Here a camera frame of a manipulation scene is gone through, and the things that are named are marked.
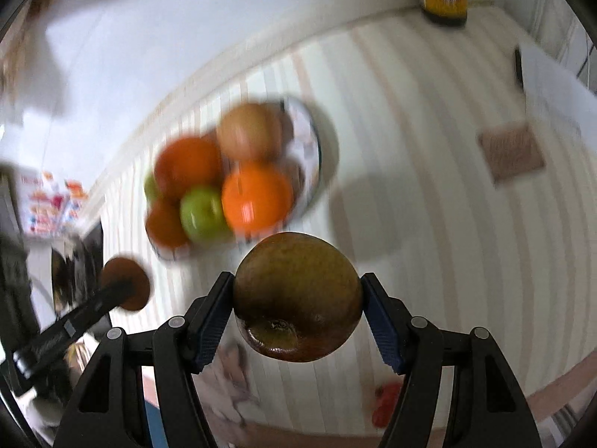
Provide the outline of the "brown russet apple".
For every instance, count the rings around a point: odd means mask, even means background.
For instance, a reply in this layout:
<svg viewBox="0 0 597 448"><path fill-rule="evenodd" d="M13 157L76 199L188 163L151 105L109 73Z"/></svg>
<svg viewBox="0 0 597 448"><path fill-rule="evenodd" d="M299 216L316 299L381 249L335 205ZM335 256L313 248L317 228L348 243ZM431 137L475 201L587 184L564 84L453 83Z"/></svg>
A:
<svg viewBox="0 0 597 448"><path fill-rule="evenodd" d="M234 281L243 338L285 362L313 362L341 347L360 321L361 298L351 262L331 244L294 231L258 243Z"/></svg>

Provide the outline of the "large orange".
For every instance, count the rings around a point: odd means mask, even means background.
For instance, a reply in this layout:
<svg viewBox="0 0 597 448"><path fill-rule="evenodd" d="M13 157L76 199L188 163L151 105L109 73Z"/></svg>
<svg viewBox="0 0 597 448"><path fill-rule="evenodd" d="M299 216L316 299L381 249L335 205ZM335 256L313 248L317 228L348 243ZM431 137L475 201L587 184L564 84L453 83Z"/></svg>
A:
<svg viewBox="0 0 597 448"><path fill-rule="evenodd" d="M198 136L185 136L163 148L154 166L161 194L179 200L195 186L216 186L224 167L218 145Z"/></svg>

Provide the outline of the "striped cat print mat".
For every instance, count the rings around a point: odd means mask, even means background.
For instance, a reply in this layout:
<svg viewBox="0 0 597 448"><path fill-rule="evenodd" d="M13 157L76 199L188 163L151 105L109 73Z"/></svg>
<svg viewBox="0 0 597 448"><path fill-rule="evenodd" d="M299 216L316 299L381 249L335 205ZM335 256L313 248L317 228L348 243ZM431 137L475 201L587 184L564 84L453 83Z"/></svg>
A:
<svg viewBox="0 0 597 448"><path fill-rule="evenodd" d="M313 114L323 165L293 228L336 246L439 328L487 328L540 429L566 437L596 384L596 155L528 115L513 54L529 41L496 6L474 8L462 28L412 11L311 38L212 91L188 79L176 91L181 110L152 113L157 133L105 190L105 255L139 257L154 280L146 308L114 311L114 325L159 327L246 254L158 258L143 182L159 149L207 131L238 101L294 96ZM495 184L478 136L512 124L531 126L546 166Z"/></svg>

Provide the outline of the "colourful wall sticker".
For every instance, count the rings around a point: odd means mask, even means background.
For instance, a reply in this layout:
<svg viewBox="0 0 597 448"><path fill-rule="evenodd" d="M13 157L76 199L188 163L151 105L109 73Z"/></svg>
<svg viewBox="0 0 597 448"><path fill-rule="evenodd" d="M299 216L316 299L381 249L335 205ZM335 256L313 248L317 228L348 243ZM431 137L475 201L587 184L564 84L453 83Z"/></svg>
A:
<svg viewBox="0 0 597 448"><path fill-rule="evenodd" d="M54 178L50 172L18 170L14 188L22 231L38 239L70 235L88 199L79 181Z"/></svg>

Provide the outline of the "black pen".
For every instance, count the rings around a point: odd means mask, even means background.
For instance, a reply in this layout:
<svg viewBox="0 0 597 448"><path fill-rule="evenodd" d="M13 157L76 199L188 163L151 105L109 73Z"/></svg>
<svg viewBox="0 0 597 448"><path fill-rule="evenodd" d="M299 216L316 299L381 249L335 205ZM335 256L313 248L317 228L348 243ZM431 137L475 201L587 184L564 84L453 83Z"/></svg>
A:
<svg viewBox="0 0 597 448"><path fill-rule="evenodd" d="M518 87L521 90L523 90L524 89L524 79L523 79L523 71L522 71L522 57L521 57L521 51L520 51L519 46L515 47L513 59L514 59L514 72L515 72L516 83L517 83Z"/></svg>

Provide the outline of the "dark red orange fruit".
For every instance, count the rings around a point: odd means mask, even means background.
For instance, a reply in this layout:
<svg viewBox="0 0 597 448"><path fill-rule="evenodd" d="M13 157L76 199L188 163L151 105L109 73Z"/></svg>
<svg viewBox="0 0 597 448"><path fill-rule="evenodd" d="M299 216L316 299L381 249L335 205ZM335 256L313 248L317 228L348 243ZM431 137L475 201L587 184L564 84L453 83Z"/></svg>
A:
<svg viewBox="0 0 597 448"><path fill-rule="evenodd" d="M101 287L121 281L132 284L132 294L119 306L125 311L141 311L149 302L152 284L146 270L134 259L114 256L103 266L99 281Z"/></svg>

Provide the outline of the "floral oval ceramic plate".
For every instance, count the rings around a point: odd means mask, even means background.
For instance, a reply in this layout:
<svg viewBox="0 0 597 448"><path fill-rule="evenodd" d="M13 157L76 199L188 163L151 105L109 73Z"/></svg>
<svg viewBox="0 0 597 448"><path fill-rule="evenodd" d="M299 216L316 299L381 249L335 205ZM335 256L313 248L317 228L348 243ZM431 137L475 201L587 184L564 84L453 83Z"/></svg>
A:
<svg viewBox="0 0 597 448"><path fill-rule="evenodd" d="M323 165L320 134L313 114L304 102L293 96L281 96L266 100L263 104L280 120L281 153L273 164L290 181L293 190L293 204L286 217L259 231L227 231L216 238L174 249L152 242L151 247L158 258L164 261L184 261L209 251L256 243L295 223L309 209L321 182Z"/></svg>

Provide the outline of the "red cherry cluster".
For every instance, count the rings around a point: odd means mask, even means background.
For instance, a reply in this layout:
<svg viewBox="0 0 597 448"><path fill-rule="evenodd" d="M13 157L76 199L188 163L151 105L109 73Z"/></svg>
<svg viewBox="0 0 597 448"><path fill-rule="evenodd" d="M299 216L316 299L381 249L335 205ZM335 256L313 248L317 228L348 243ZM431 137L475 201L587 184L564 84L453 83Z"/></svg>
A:
<svg viewBox="0 0 597 448"><path fill-rule="evenodd" d="M375 390L375 406L371 422L375 428L385 429L391 422L402 390L401 380L386 383Z"/></svg>

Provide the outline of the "brown label tag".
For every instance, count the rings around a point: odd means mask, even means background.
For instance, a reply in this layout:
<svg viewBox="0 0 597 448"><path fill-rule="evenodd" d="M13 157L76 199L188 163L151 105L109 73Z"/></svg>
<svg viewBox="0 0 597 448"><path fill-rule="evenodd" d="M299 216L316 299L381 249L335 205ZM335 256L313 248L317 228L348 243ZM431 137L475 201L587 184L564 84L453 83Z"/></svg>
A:
<svg viewBox="0 0 597 448"><path fill-rule="evenodd" d="M546 166L543 152L529 124L512 124L482 131L478 144L495 184Z"/></svg>

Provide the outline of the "white folded paper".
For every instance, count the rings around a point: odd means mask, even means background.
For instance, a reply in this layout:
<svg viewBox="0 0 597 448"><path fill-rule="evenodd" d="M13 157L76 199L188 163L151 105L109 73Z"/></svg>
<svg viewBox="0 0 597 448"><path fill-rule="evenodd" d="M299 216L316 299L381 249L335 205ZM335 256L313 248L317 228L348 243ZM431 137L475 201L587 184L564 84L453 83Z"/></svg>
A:
<svg viewBox="0 0 597 448"><path fill-rule="evenodd" d="M527 113L596 152L596 95L534 44L519 46Z"/></svg>

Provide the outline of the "small orange tangerine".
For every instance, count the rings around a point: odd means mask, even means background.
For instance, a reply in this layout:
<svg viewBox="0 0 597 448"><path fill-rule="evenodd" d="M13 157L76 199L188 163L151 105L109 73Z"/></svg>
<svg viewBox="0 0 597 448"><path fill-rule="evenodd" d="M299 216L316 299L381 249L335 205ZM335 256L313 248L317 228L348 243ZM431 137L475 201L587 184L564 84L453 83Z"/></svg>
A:
<svg viewBox="0 0 597 448"><path fill-rule="evenodd" d="M177 203L165 199L154 201L146 217L145 229L155 247L174 250L190 244L181 224Z"/></svg>

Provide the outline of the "green apple on plate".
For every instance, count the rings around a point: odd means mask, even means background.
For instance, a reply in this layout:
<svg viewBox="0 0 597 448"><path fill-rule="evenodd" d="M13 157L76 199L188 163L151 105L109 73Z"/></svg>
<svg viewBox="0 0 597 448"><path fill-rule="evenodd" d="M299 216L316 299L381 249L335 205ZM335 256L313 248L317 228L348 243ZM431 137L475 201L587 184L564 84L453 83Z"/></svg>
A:
<svg viewBox="0 0 597 448"><path fill-rule="evenodd" d="M152 173L148 173L145 177L144 193L146 197L146 202L149 206L151 206L156 200L158 200L161 197L161 192Z"/></svg>

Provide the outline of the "green apple off plate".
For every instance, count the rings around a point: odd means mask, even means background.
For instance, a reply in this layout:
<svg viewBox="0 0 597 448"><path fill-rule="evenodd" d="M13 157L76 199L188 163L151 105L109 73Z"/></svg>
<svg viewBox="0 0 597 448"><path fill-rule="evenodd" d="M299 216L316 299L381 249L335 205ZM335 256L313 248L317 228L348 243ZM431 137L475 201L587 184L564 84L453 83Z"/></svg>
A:
<svg viewBox="0 0 597 448"><path fill-rule="evenodd" d="M224 242L233 238L217 188L198 186L190 189L180 201L179 215L182 228L192 243Z"/></svg>

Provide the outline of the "reddish yellow apple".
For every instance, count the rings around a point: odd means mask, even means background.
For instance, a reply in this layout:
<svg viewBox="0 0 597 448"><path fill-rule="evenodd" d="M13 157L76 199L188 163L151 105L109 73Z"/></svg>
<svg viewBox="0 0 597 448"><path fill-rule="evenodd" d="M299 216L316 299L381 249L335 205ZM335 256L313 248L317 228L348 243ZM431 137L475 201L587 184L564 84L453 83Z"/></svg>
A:
<svg viewBox="0 0 597 448"><path fill-rule="evenodd" d="M244 102L221 117L216 139L222 153L230 160L272 161L281 154L282 125L271 106Z"/></svg>

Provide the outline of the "orange tangerine with stem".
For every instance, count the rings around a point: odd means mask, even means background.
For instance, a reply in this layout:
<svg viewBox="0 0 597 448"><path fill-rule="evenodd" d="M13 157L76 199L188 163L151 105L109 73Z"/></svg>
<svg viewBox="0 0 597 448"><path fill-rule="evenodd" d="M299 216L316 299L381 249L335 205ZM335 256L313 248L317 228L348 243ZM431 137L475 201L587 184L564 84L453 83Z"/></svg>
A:
<svg viewBox="0 0 597 448"><path fill-rule="evenodd" d="M226 175L222 188L226 223L237 236L271 231L293 209L293 187L269 163L245 163Z"/></svg>

